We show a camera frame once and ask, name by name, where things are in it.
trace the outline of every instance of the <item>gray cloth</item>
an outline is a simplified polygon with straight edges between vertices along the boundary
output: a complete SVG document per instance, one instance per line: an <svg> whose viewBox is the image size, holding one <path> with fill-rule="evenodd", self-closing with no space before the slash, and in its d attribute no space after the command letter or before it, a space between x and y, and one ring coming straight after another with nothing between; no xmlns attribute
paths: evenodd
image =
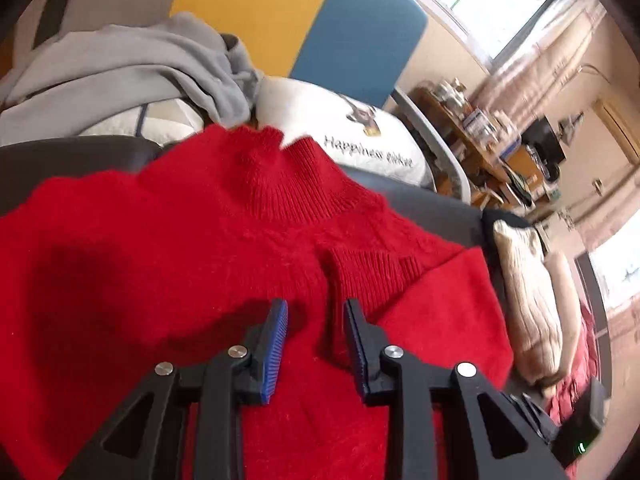
<svg viewBox="0 0 640 480"><path fill-rule="evenodd" d="M137 106L188 98L223 126L248 120L261 73L238 38L188 12L149 28L52 38L0 83L0 146L66 137Z"/></svg>

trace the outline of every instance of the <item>red sweater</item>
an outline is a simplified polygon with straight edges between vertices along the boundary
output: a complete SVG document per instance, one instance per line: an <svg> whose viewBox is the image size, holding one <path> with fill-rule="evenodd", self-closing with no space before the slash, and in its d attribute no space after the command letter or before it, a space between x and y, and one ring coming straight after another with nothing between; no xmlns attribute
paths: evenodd
<svg viewBox="0 0 640 480"><path fill-rule="evenodd" d="M247 478L381 479L386 409L338 365L342 304L423 360L511 367L480 249L428 234L311 139L212 126L138 175L52 178L0 219L0 444L52 480L155 363L204 362L289 302L276 393L245 409Z"/></svg>

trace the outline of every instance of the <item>window sill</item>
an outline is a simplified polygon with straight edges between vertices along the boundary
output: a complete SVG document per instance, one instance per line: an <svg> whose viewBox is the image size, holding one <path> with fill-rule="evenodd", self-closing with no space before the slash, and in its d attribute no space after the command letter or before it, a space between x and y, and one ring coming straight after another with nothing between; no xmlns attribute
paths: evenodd
<svg viewBox="0 0 640 480"><path fill-rule="evenodd" d="M438 0L415 0L428 13L429 17L437 20L447 31L466 48L476 63L489 75L492 70L492 59L479 46L465 26L451 15L448 9Z"/></svg>

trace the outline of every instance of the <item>window frame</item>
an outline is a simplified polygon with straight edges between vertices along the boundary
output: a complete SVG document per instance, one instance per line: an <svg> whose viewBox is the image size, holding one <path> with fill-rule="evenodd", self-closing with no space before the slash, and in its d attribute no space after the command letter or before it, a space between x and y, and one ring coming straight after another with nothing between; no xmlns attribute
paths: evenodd
<svg viewBox="0 0 640 480"><path fill-rule="evenodd" d="M489 56L482 45L474 39L473 32L456 16L454 10L451 10L449 6L440 0L429 1L433 4L430 6L430 9L433 10L441 19L444 18L446 25L452 29L452 31L463 43L466 44L466 46L469 47L474 56L482 63L482 65L484 65L489 73L495 73L511 58L511 56L513 56L513 54L516 53L529 36L540 17L542 17L545 11L556 0L545 0L535 14L522 26L516 35L511 38L511 41L507 43L497 56L493 58Z"/></svg>

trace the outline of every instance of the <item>metal screw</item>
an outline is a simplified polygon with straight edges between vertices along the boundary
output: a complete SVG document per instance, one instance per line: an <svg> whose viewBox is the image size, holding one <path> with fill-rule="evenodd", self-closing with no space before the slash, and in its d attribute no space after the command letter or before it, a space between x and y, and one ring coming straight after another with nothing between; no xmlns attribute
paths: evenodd
<svg viewBox="0 0 640 480"><path fill-rule="evenodd" d="M473 377L478 370L471 363L460 363L458 373L463 377Z"/></svg>
<svg viewBox="0 0 640 480"><path fill-rule="evenodd" d="M404 350L402 350L399 346L389 345L385 348L385 355L391 357L392 359L399 359L404 355Z"/></svg>
<svg viewBox="0 0 640 480"><path fill-rule="evenodd" d="M163 361L156 365L156 374L165 376L171 375L172 373L174 373L174 366L171 363Z"/></svg>
<svg viewBox="0 0 640 480"><path fill-rule="evenodd" d="M242 345L233 345L226 353L229 354L229 357L233 357L234 359L239 359L244 357L247 353L247 349Z"/></svg>

